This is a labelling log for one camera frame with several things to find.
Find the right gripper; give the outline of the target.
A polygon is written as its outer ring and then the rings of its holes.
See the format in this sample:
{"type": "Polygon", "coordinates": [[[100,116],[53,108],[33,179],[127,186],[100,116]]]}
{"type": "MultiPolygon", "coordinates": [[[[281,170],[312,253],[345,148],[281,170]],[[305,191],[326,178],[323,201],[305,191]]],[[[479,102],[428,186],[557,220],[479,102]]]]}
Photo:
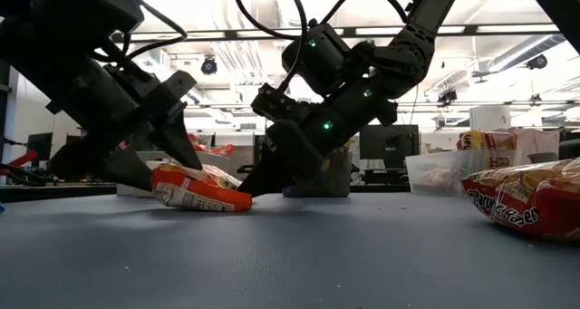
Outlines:
{"type": "Polygon", "coordinates": [[[273,122],[266,130],[271,143],[237,190],[262,196],[314,178],[322,166],[320,153],[344,145],[375,119],[392,125],[398,104],[367,84],[352,85],[318,103],[297,101],[266,84],[251,108],[273,122]]]}

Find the silver ceiling duct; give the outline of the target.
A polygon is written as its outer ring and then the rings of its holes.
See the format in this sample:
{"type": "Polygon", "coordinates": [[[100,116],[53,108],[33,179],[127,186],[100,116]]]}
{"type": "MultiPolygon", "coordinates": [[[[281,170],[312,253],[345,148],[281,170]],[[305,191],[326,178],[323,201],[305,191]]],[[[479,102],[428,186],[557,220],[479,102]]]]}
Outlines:
{"type": "Polygon", "coordinates": [[[543,52],[563,43],[562,34],[533,35],[488,63],[488,72],[502,72],[536,58],[543,52]]]}

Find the white column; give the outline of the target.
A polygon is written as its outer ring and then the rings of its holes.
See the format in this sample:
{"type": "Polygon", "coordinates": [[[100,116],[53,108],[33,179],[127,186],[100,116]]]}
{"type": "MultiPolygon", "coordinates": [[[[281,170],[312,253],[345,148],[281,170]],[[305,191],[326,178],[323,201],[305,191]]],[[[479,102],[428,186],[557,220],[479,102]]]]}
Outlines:
{"type": "Polygon", "coordinates": [[[470,128],[491,131],[511,127],[511,110],[508,105],[484,105],[469,110],[470,128]]]}

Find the orange chicken noodle pack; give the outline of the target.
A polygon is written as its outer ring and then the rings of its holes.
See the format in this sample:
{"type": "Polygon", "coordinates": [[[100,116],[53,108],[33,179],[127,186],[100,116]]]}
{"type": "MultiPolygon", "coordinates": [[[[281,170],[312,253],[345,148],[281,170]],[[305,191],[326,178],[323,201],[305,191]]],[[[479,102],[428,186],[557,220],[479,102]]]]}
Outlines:
{"type": "Polygon", "coordinates": [[[237,188],[241,181],[224,170],[203,165],[202,170],[162,163],[152,171],[152,192],[169,208],[208,212],[243,212],[253,206],[250,194],[237,188]]]}
{"type": "Polygon", "coordinates": [[[232,144],[217,145],[215,134],[190,133],[188,138],[195,151],[222,157],[230,157],[234,150],[234,146],[232,144]]]}

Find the small black monitor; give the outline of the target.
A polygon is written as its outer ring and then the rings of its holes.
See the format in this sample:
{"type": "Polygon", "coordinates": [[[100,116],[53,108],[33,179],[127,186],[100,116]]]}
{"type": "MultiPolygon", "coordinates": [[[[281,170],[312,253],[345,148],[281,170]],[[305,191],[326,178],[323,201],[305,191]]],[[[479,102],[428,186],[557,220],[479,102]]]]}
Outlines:
{"type": "Polygon", "coordinates": [[[34,150],[39,160],[47,161],[51,156],[53,134],[51,132],[31,134],[28,136],[26,148],[34,150]]]}

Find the red beef noodle pack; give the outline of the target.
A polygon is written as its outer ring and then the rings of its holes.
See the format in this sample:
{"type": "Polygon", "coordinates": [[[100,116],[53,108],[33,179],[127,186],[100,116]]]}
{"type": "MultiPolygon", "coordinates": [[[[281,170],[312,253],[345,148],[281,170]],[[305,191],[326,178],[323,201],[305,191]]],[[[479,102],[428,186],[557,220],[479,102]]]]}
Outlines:
{"type": "Polygon", "coordinates": [[[580,243],[580,158],[484,170],[461,184],[475,208],[501,226],[580,243]]]}
{"type": "Polygon", "coordinates": [[[470,130],[459,135],[457,150],[421,155],[409,164],[414,191],[460,195],[470,174],[515,166],[521,161],[511,132],[470,130]]]}

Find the grey plastic bin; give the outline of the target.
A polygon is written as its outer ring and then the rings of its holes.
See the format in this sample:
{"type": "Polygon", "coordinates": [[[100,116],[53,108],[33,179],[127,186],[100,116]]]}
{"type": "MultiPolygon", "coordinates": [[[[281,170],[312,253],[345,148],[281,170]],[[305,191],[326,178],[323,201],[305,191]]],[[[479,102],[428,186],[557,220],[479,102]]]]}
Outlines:
{"type": "Polygon", "coordinates": [[[311,180],[299,180],[283,189],[286,198],[346,198],[350,194],[353,154],[335,152],[323,161],[320,172],[311,180]]]}

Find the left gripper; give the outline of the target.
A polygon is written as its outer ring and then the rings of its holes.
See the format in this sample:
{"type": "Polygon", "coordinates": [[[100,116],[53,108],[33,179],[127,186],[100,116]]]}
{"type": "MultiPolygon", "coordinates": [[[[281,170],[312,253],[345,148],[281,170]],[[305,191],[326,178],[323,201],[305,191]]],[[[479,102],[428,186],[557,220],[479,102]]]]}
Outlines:
{"type": "MultiPolygon", "coordinates": [[[[124,54],[111,35],[61,37],[31,32],[0,32],[0,57],[89,135],[67,143],[50,159],[59,179],[91,176],[139,189],[151,189],[152,170],[137,152],[116,145],[143,123],[145,95],[157,79],[124,54]]],[[[181,98],[195,85],[176,71],[147,97],[154,131],[148,139],[185,167],[202,165],[184,122],[181,98]]]]}

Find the black overhead frame bar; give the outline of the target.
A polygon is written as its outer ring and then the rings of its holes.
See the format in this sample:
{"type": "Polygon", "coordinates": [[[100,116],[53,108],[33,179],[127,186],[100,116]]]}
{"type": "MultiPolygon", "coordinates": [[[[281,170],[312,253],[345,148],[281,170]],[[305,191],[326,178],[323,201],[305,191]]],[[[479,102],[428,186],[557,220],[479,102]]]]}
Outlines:
{"type": "MultiPolygon", "coordinates": [[[[398,25],[386,26],[344,26],[335,27],[336,33],[345,39],[374,39],[392,38],[402,29],[398,25]]],[[[555,24],[456,24],[443,25],[437,32],[437,36],[487,36],[487,35],[534,35],[534,34],[559,34],[555,24]]],[[[132,43],[154,43],[179,37],[178,33],[171,32],[137,32],[131,37],[132,43]]],[[[212,30],[190,31],[186,42],[222,42],[222,41],[258,41],[279,40],[279,37],[265,33],[257,29],[241,30],[212,30]]]]}

